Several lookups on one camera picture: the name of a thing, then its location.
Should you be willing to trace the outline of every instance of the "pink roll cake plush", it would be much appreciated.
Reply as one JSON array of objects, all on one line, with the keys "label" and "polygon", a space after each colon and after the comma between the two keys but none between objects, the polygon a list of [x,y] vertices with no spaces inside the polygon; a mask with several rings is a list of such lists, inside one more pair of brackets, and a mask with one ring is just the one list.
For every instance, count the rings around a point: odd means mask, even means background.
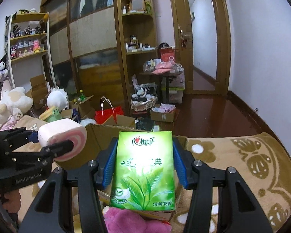
[{"label": "pink roll cake plush", "polygon": [[65,140],[72,141],[74,145],[72,151],[55,159],[63,162],[72,159],[83,150],[87,132],[85,127],[77,122],[71,119],[61,119],[41,126],[38,131],[38,139],[42,147]]}]

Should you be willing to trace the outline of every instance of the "wicker basket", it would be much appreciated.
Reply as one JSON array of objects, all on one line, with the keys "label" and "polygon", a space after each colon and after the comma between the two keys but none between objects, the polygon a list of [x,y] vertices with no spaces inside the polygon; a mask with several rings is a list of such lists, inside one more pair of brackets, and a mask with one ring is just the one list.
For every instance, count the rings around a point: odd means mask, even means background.
[{"label": "wicker basket", "polygon": [[149,102],[138,102],[137,104],[134,104],[133,101],[130,101],[130,107],[134,111],[145,111],[147,109],[151,109],[154,107],[155,103],[157,101],[157,97],[154,99],[151,99]]}]

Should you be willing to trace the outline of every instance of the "small table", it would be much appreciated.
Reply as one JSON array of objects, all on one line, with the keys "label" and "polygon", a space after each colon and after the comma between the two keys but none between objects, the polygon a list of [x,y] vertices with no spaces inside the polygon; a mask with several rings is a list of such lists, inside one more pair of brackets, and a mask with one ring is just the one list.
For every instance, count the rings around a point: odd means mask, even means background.
[{"label": "small table", "polygon": [[176,73],[170,73],[170,72],[166,72],[163,74],[153,74],[152,72],[141,72],[139,73],[140,75],[145,75],[145,76],[158,76],[159,77],[159,84],[158,84],[158,89],[159,91],[161,91],[161,83],[163,80],[163,77],[166,78],[166,103],[169,104],[169,77],[176,77],[180,74],[182,74],[182,72],[176,72]]}]

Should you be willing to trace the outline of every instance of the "paper bag handle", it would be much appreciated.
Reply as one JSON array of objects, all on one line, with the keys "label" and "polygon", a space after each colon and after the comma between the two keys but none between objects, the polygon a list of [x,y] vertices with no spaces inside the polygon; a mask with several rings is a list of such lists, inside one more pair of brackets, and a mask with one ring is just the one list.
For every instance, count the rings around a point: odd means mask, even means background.
[{"label": "paper bag handle", "polygon": [[112,106],[111,101],[109,99],[107,99],[105,96],[103,96],[100,99],[100,106],[101,106],[101,110],[102,110],[102,115],[104,115],[104,108],[103,108],[104,102],[107,102],[110,104],[112,111],[114,113],[114,107]]}]

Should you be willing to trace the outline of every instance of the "white wall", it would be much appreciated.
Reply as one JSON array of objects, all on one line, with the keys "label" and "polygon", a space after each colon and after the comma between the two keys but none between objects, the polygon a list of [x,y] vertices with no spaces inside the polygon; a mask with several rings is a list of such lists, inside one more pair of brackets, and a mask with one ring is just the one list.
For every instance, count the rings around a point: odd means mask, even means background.
[{"label": "white wall", "polygon": [[259,109],[291,156],[291,7],[286,0],[227,5],[235,50],[230,90]]},{"label": "white wall", "polygon": [[[4,52],[5,16],[15,13],[19,9],[40,10],[41,0],[3,0],[0,5],[0,59]],[[31,88],[29,79],[40,75],[42,71],[41,57],[31,58],[13,65],[13,76],[16,86],[23,86],[28,91]]]},{"label": "white wall", "polygon": [[156,17],[157,42],[175,45],[173,19],[170,0],[153,0]]},{"label": "white wall", "polygon": [[193,31],[194,66],[216,78],[217,74],[217,28],[212,0],[195,0],[190,6],[195,20]]}]

